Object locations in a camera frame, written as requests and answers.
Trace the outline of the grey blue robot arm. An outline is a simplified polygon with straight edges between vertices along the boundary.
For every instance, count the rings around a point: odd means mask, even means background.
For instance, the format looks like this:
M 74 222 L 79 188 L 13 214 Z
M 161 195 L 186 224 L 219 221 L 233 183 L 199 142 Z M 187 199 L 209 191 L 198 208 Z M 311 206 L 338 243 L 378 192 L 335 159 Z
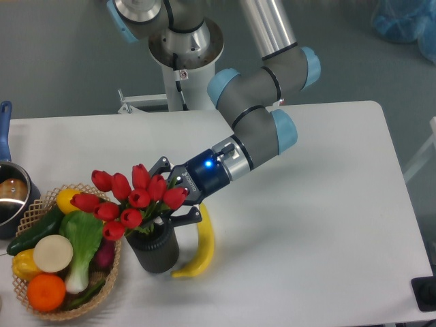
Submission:
M 108 1 L 107 8 L 128 42 L 149 41 L 161 66 L 164 95 L 126 97 L 124 108 L 165 103 L 171 111 L 217 110 L 232 135 L 184 164 L 161 158 L 152 174 L 165 172 L 184 187 L 187 214 L 172 211 L 163 220 L 173 226 L 200 222 L 204 198 L 244 176 L 297 141 L 291 118 L 281 109 L 268 111 L 287 93 L 300 91 L 320 76 L 320 61 L 298 45 L 280 1 L 241 1 L 263 65 L 244 76 L 235 69 L 215 70 L 223 52 L 219 26 L 204 14 L 202 1 Z

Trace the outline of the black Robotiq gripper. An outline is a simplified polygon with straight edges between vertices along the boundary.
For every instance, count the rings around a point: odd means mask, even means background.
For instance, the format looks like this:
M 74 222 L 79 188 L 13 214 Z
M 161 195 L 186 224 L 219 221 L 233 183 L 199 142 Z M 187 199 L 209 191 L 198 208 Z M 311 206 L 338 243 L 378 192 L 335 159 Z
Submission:
M 200 204 L 205 198 L 230 184 L 228 173 L 212 149 L 207 149 L 177 166 L 174 166 L 167 157 L 162 156 L 149 169 L 149 174 L 153 177 L 163 173 L 170 173 L 168 180 L 175 178 L 176 186 L 188 191 L 183 202 L 188 206 Z M 183 215 L 176 216 L 166 213 L 161 219 L 164 223 L 169 223 L 176 228 L 200 223 L 202 214 L 199 206 L 191 206 L 189 211 Z

